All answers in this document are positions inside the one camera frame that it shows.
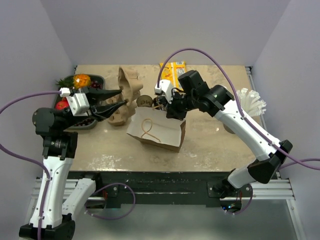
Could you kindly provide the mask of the brown paper bag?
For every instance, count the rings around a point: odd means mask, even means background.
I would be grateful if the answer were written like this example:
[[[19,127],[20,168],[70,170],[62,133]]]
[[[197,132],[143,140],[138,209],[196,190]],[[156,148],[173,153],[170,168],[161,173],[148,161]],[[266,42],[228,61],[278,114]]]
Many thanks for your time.
[[[126,133],[143,144],[178,153],[185,138],[186,121],[166,115],[163,110],[137,107]]]

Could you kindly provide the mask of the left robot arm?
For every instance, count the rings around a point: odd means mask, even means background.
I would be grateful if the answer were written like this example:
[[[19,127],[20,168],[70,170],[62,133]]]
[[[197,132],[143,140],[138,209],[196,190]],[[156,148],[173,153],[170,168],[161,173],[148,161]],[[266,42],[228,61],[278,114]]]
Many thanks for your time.
[[[122,91],[82,87],[63,87],[59,95],[68,102],[63,109],[39,108],[32,117],[35,133],[43,139],[44,171],[37,204],[28,224],[19,229],[19,237],[27,240],[70,240],[76,217],[87,198],[99,196],[104,190],[99,174],[82,176],[72,193],[64,199],[68,174],[73,164],[78,133],[67,129],[86,119],[104,121],[126,100],[102,105],[101,102],[120,95]]]

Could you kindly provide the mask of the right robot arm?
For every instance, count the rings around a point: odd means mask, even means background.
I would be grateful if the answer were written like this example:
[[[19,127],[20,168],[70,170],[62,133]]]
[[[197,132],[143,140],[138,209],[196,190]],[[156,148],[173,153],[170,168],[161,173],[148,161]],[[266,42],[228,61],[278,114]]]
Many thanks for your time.
[[[242,168],[233,169],[212,187],[221,199],[235,196],[243,186],[259,182],[267,184],[284,163],[293,145],[268,134],[248,115],[240,113],[232,93],[224,86],[208,87],[196,70],[182,74],[178,81],[182,90],[175,91],[169,80],[156,83],[154,92],[166,108],[168,119],[183,120],[187,112],[198,109],[226,125],[253,152],[255,160]]]

